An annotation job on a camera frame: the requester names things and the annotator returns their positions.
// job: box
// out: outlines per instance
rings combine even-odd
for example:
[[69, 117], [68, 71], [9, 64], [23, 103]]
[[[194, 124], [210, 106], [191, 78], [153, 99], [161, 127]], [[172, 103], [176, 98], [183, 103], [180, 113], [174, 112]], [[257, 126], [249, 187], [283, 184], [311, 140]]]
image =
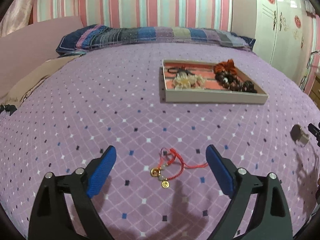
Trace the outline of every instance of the box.
[[[240, 81], [251, 81], [258, 93], [230, 91], [220, 86], [214, 79], [213, 68], [217, 63], [198, 62], [189, 60], [163, 60], [163, 75], [165, 86], [165, 101], [168, 103], [231, 103], [263, 105], [269, 95], [258, 86], [247, 74], [236, 67]], [[178, 89], [173, 87], [175, 74], [169, 73], [168, 68], [185, 67], [194, 74], [207, 78], [205, 89]]]

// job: blue gripper pad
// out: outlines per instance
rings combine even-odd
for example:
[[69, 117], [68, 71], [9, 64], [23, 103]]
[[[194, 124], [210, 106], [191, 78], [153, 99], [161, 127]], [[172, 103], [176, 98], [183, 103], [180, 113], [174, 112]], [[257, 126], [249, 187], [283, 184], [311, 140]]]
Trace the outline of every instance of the blue gripper pad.
[[229, 196], [229, 198], [233, 197], [235, 191], [234, 179], [235, 176], [232, 176], [230, 172], [236, 171], [236, 167], [231, 162], [231, 160], [222, 158], [217, 149], [213, 145], [209, 145], [205, 152], [205, 157], [209, 164], [211, 171], [213, 172], [216, 180], [224, 193], [224, 195]]
[[107, 153], [103, 154], [103, 159], [97, 166], [91, 177], [88, 179], [87, 196], [92, 198], [98, 195], [103, 184], [105, 183], [113, 165], [116, 162], [116, 149], [110, 147]]

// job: wardrobe handle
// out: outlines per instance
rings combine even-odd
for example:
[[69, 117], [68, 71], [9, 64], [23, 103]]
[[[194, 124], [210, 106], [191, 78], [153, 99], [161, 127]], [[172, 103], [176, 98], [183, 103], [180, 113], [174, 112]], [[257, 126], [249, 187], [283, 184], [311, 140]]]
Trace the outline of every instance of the wardrobe handle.
[[282, 12], [280, 13], [280, 30], [279, 31], [281, 31], [281, 29], [282, 29]]
[[273, 18], [273, 30], [275, 30], [277, 24], [277, 12], [275, 11], [275, 17]]

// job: wardrobe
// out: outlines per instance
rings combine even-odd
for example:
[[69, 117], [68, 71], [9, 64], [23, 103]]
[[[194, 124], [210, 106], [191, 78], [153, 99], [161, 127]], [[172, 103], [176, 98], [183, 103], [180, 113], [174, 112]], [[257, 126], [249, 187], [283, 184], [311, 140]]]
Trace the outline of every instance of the wardrobe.
[[[233, 6], [232, 31], [254, 36], [253, 52], [294, 80], [304, 43], [301, 1], [234, 0]], [[246, 19], [256, 22], [246, 24]]]

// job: red braided cord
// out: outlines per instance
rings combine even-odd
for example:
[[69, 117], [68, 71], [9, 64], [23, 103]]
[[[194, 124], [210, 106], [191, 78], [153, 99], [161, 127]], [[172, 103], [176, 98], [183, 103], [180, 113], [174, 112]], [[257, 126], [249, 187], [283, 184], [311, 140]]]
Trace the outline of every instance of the red braided cord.
[[164, 158], [162, 157], [162, 154], [163, 154], [164, 150], [167, 151], [167, 156], [168, 155], [173, 155], [173, 157], [166, 163], [166, 166], [171, 165], [175, 161], [176, 158], [178, 158], [180, 163], [181, 163], [181, 169], [180, 169], [179, 173], [174, 175], [173, 177], [167, 178], [167, 180], [172, 180], [172, 179], [175, 179], [175, 178], [179, 177], [183, 173], [184, 168], [197, 169], [197, 168], [205, 168], [206, 166], [208, 166], [208, 163], [195, 165], [195, 166], [189, 166], [183, 161], [183, 158], [181, 157], [181, 155], [175, 149], [170, 148], [170, 150], [167, 150], [166, 148], [162, 148], [161, 151], [160, 151], [160, 163], [158, 165], [158, 168], [160, 168], [161, 165], [164, 162]]

